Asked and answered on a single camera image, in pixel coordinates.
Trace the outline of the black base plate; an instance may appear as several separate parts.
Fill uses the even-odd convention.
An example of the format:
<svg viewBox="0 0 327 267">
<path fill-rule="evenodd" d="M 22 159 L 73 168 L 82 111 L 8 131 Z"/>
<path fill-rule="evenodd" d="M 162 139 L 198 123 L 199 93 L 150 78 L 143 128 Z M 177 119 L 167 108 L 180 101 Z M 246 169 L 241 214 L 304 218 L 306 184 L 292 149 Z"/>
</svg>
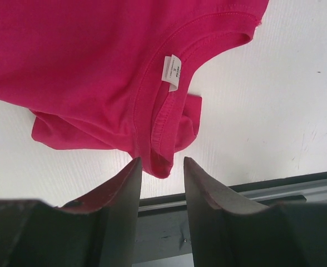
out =
<svg viewBox="0 0 327 267">
<path fill-rule="evenodd" d="M 251 214 L 277 203 L 327 202 L 327 172 L 233 185 L 244 207 L 229 212 Z M 185 194 L 143 199 L 139 204 L 134 266 L 193 266 Z"/>
</svg>

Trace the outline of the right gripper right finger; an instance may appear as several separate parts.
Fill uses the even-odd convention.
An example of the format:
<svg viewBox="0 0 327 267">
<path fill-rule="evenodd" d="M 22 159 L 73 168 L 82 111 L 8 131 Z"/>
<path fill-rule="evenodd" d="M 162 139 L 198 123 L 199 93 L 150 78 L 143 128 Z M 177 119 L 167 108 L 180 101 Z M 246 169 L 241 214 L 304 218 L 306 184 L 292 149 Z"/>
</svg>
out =
<svg viewBox="0 0 327 267">
<path fill-rule="evenodd" d="M 217 181 L 190 157 L 184 158 L 184 184 L 194 266 L 236 266 L 229 218 L 267 206 Z"/>
</svg>

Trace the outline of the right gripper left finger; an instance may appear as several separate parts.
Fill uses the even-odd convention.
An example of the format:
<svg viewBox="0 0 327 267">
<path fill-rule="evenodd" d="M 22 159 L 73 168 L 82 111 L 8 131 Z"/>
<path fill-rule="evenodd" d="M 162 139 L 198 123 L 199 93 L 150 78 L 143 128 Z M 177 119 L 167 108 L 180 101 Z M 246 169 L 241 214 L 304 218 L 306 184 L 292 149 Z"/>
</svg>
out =
<svg viewBox="0 0 327 267">
<path fill-rule="evenodd" d="M 95 216 L 88 266 L 132 265 L 141 183 L 142 162 L 137 157 L 114 177 L 61 207 Z"/>
</svg>

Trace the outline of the pink t shirt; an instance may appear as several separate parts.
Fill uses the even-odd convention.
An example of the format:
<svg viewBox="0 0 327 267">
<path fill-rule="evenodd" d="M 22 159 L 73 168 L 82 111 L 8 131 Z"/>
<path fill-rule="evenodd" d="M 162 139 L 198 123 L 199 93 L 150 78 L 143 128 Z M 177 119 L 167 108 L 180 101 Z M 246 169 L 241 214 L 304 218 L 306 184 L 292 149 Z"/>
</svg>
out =
<svg viewBox="0 0 327 267">
<path fill-rule="evenodd" d="M 0 101 L 51 148 L 118 149 L 167 178 L 196 138 L 205 62 L 250 42 L 267 1 L 0 1 Z"/>
</svg>

